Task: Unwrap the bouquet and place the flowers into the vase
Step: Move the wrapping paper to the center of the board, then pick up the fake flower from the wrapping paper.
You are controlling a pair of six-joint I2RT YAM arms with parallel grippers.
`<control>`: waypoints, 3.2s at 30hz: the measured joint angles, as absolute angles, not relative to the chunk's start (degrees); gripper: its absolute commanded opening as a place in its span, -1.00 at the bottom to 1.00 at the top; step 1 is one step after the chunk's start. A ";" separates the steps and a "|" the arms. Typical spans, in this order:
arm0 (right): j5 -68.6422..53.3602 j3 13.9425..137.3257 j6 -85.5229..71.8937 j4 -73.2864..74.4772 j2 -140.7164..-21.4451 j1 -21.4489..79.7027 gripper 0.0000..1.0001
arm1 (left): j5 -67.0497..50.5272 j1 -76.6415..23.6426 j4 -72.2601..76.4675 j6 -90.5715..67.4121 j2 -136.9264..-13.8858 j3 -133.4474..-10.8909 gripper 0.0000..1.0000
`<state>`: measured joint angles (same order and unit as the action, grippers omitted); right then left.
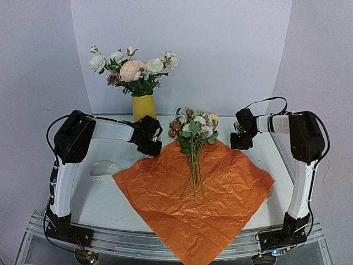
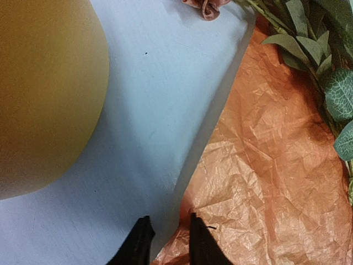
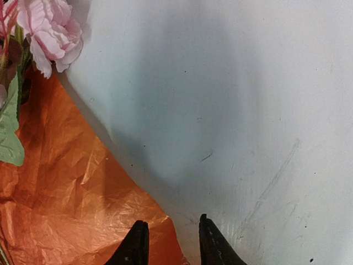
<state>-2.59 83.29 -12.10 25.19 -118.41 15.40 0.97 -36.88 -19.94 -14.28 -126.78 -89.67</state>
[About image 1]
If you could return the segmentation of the cream printed ribbon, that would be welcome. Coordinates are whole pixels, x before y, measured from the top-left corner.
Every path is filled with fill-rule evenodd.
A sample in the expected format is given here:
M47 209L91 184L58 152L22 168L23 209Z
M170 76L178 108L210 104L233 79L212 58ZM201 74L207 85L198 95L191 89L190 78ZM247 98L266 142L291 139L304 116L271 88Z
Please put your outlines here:
M89 175L92 179L98 181L113 181L113 175L122 170L123 167L119 163L111 161L98 161L92 165Z

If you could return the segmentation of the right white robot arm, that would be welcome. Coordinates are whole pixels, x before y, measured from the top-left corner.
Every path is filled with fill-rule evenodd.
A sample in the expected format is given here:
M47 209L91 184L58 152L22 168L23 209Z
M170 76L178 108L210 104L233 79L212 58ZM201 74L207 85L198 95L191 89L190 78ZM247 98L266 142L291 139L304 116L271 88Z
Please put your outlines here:
M292 199L285 212L282 228L258 233L262 253L276 254L307 241L314 225L311 201L317 168L328 154L330 138L320 118L310 111L282 112L255 116L248 108L236 113L231 149L248 150L259 133L287 134L295 161L296 176Z

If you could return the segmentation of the orange yellow wrapping paper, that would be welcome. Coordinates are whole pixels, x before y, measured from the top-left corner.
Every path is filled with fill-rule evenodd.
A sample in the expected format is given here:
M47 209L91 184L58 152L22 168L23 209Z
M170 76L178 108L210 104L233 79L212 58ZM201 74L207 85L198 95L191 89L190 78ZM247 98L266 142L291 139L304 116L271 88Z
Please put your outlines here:
M177 227L201 224L209 233L220 223L242 230L258 211L274 183L242 152L217 141L201 151L205 196L192 184L182 193L191 169L180 144L173 142L158 157L137 161L114 175L114 180L131 206L153 230L165 232L159 224Z

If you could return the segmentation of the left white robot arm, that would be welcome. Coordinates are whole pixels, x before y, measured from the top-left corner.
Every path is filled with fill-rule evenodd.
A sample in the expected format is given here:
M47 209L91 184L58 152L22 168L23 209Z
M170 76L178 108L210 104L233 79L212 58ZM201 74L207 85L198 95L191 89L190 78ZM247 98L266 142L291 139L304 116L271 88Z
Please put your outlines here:
M71 194L79 164L85 159L93 139L108 139L133 143L137 151L157 157L162 149L158 140L163 129L149 115L132 123L85 114L74 110L61 117L63 124L48 145L55 161L50 176L50 198L45 215L49 224L44 234L52 239L89 246L93 230L71 224Z

